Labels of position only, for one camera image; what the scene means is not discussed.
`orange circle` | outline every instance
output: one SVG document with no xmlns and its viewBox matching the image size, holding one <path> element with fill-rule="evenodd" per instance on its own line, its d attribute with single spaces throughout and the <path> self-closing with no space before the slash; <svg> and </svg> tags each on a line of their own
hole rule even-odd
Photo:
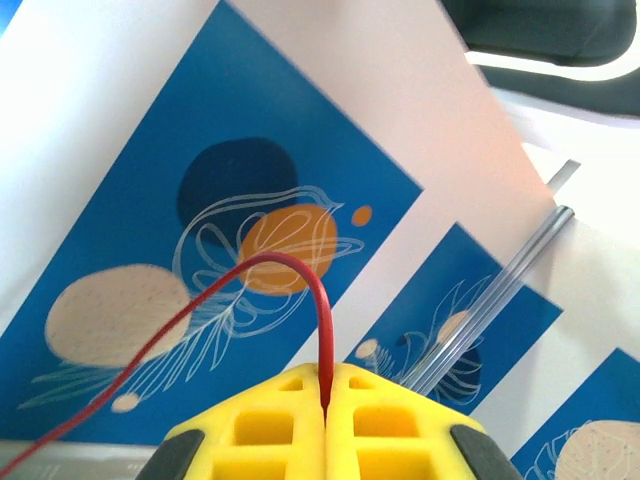
<svg viewBox="0 0 640 480">
<path fill-rule="evenodd" d="M 319 277 L 336 254 L 338 227 L 329 211 L 314 204 L 275 210 L 256 222 L 242 241 L 238 262 L 257 253 L 286 253 L 306 263 Z M 267 262 L 240 275 L 252 291 L 284 296 L 303 291 L 307 283 L 284 265 Z"/>
<path fill-rule="evenodd" d="M 358 208 L 351 216 L 351 223 L 356 227 L 364 227 L 371 220 L 373 209 L 369 205 Z"/>
</svg>

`beige circle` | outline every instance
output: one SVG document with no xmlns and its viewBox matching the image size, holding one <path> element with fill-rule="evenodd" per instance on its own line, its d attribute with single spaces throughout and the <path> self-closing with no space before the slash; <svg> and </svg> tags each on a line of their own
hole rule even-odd
<svg viewBox="0 0 640 480">
<path fill-rule="evenodd" d="M 365 340 L 356 348 L 356 358 L 368 358 L 376 353 L 376 348 L 378 348 L 378 340 L 375 338 Z"/>
<path fill-rule="evenodd" d="M 599 420 L 579 428 L 560 451 L 555 478 L 640 479 L 640 423 Z"/>
<path fill-rule="evenodd" d="M 444 322 L 442 327 L 440 327 L 440 330 L 438 331 L 438 335 L 436 337 L 436 341 L 438 343 L 444 342 L 447 337 L 451 335 L 451 332 L 453 332 L 458 327 L 458 325 L 460 325 L 462 320 L 464 320 L 464 317 L 466 317 L 467 313 L 469 313 L 469 310 L 462 310 L 461 312 L 451 315 L 447 319 L 447 321 Z"/>
<path fill-rule="evenodd" d="M 189 302 L 182 281 L 152 265 L 103 270 L 69 285 L 45 327 L 49 348 L 73 363 L 123 367 Z M 149 352 L 148 361 L 172 349 L 189 325 L 187 316 Z"/>
<path fill-rule="evenodd" d="M 111 404 L 111 411 L 115 413 L 130 412 L 138 406 L 140 397 L 135 393 L 125 393 L 116 398 Z"/>
</svg>

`red wire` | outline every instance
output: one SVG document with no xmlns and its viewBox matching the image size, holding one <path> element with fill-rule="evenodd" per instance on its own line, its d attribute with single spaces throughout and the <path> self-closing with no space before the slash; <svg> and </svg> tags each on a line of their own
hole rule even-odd
<svg viewBox="0 0 640 480">
<path fill-rule="evenodd" d="M 169 320 L 158 332 L 149 340 L 133 357 L 133 360 L 125 367 L 125 369 L 115 378 L 115 380 L 92 400 L 86 407 L 76 413 L 73 417 L 64 423 L 61 423 L 49 433 L 38 439 L 33 445 L 27 448 L 11 460 L 5 467 L 0 470 L 0 478 L 4 478 L 13 470 L 15 470 L 22 462 L 54 440 L 57 440 L 64 434 L 68 433 L 82 422 L 87 420 L 91 415 L 96 413 L 114 393 L 124 384 L 133 374 L 136 367 L 142 362 L 147 353 L 164 337 L 172 328 L 174 328 L 180 320 L 193 312 L 202 305 L 207 298 L 218 292 L 234 280 L 242 272 L 259 263 L 276 262 L 293 269 L 299 274 L 309 285 L 309 289 L 313 294 L 318 315 L 318 382 L 320 384 L 320 403 L 327 414 L 327 407 L 331 396 L 331 384 L 333 382 L 333 322 L 331 318 L 331 304 L 327 297 L 327 292 L 322 285 L 322 281 L 304 262 L 290 255 L 283 253 L 271 252 L 255 255 L 246 261 L 236 265 L 234 268 L 225 273 L 218 281 L 204 290 L 200 295 L 194 298 L 186 307 L 180 310 L 171 320 Z"/>
</svg>

